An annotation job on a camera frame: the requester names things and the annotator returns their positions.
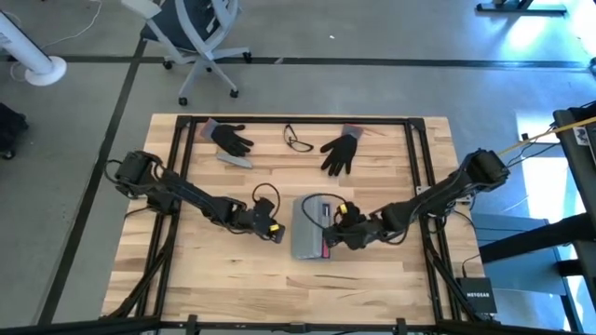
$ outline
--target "white office chair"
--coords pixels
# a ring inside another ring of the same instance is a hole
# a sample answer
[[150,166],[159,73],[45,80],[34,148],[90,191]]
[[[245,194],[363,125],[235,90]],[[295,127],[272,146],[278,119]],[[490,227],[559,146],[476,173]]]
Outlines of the white office chair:
[[169,53],[163,63],[166,69],[172,68],[172,62],[195,64],[178,92],[180,105],[188,104],[191,87],[203,69],[215,72],[232,88],[230,97],[237,98],[236,85],[215,60],[242,55],[245,62],[251,63],[251,52],[247,47],[215,48],[230,32],[238,12],[241,11],[238,0],[165,0],[161,7],[151,0],[121,2],[145,18],[142,38],[158,41],[166,47]]

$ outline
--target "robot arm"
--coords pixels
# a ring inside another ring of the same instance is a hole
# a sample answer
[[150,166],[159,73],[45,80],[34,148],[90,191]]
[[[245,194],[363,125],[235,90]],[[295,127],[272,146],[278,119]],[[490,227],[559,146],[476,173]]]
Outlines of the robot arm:
[[116,189],[128,198],[147,195],[147,207],[163,214],[177,211],[183,200],[201,210],[212,223],[226,228],[232,234],[255,233],[263,240],[280,243],[285,227],[271,218],[274,204],[261,197],[253,208],[239,200],[212,196],[185,181],[175,171],[163,167],[154,154],[143,151],[130,152],[120,164],[115,178],[106,178]]
[[444,216],[457,198],[477,192],[491,192],[507,180],[509,170],[493,152],[478,150],[468,154],[458,170],[414,198],[390,203],[369,214],[360,214],[353,203],[338,208],[341,220],[323,231],[328,247],[345,242],[353,250],[375,241],[388,241],[404,234],[421,214]]

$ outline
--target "chair base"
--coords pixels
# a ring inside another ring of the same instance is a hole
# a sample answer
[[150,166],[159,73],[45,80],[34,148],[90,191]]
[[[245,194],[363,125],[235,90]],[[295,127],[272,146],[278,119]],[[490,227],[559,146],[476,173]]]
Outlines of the chair base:
[[[224,73],[224,71],[222,71],[222,68],[220,68],[220,66],[215,62],[218,59],[234,57],[237,55],[242,55],[244,61],[247,63],[252,62],[251,51],[247,47],[233,47],[228,49],[213,50],[213,52],[210,55],[212,56],[212,59],[208,59],[207,57],[201,54],[197,54],[192,57],[184,57],[183,64],[189,62],[193,62],[194,64],[190,73],[186,76],[186,79],[184,80],[182,87],[180,87],[180,90],[178,91],[178,103],[181,106],[186,106],[188,104],[188,96],[190,95],[190,92],[192,91],[193,85],[195,84],[197,78],[201,75],[203,71],[207,71],[208,73],[213,72],[217,74],[217,76],[222,78],[222,80],[224,80],[224,82],[228,86],[230,86],[230,97],[237,98],[239,93],[237,86],[234,84],[234,82],[232,82],[232,80],[230,80],[230,78]],[[171,69],[174,62],[175,60],[172,57],[165,57],[163,63],[164,68],[166,68],[166,70]]]

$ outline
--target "wooden table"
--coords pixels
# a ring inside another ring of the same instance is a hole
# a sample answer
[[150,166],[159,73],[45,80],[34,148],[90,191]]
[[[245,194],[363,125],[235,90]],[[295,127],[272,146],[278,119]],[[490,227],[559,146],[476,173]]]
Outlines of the wooden table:
[[[153,116],[145,151],[167,160],[176,117]],[[444,117],[427,117],[425,121],[440,181],[458,166],[449,123]],[[198,209],[184,204],[164,320],[181,321],[195,314],[205,322],[392,324],[396,317],[403,317],[409,325],[433,325],[417,223],[398,247],[375,242],[352,251],[340,245],[332,249],[330,261],[298,261],[290,254],[291,201],[297,196],[339,194],[352,199],[364,212],[414,196],[403,127],[364,126],[352,173],[342,173],[339,178],[329,178],[320,170],[326,155],[318,148],[340,134],[340,125],[293,125],[300,141],[315,145],[316,150],[308,154],[298,154],[288,147],[282,140],[283,127],[248,124],[241,131],[241,136],[256,143],[249,156],[253,169],[218,161],[215,154],[221,149],[196,132],[188,180],[210,194],[231,196],[247,204],[252,204],[251,192],[257,184],[273,183],[281,192],[276,219],[287,226],[287,232],[280,245],[264,242],[253,234],[229,234],[205,220]],[[424,176],[420,143],[417,136],[414,138]],[[176,168],[181,164],[182,150],[183,143]],[[261,195],[275,201],[275,195],[266,188]],[[132,201],[129,209],[144,206],[143,200]],[[467,208],[458,210],[469,214]],[[113,311],[141,278],[154,218],[154,213],[145,211],[126,220],[104,313]],[[454,272],[459,275],[462,261],[479,253],[474,230],[468,221],[452,215],[445,232]],[[466,266],[468,275],[483,275],[480,258]],[[449,316],[447,290],[440,276],[438,279],[443,312]],[[156,290],[151,291],[149,306],[153,306]]]

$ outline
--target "gray floor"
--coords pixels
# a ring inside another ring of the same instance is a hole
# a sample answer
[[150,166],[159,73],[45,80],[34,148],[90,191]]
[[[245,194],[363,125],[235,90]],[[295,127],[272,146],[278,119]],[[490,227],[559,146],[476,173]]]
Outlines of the gray floor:
[[[590,59],[570,17],[479,16],[474,5],[469,0],[245,0],[245,13],[225,44],[250,46],[256,57],[280,58]],[[97,3],[0,0],[0,7],[18,15],[23,31],[43,46],[84,28]],[[93,28],[47,52],[131,56],[141,27],[119,1],[103,0]],[[163,51],[149,45],[144,55]],[[64,79],[44,88],[12,81],[8,67],[0,62],[0,101],[27,114],[32,128],[18,157],[0,162],[0,327],[30,324],[38,316],[129,65],[70,63]],[[221,81],[204,76],[182,108],[176,93],[188,69],[140,66],[112,157],[142,147],[151,114],[184,112],[443,115],[450,119],[461,159],[478,147],[505,148],[518,138],[518,124],[546,128],[552,111],[596,96],[596,81],[583,70],[239,64],[223,70],[238,85],[240,98],[230,99]],[[479,197],[475,210],[500,213],[522,200],[521,170],[497,192]],[[126,199],[103,181],[56,321],[97,317],[126,208]],[[530,215],[524,204],[508,214]],[[533,316],[537,306],[547,305],[545,297],[520,292],[500,297],[507,306],[501,315],[505,323],[562,327]]]

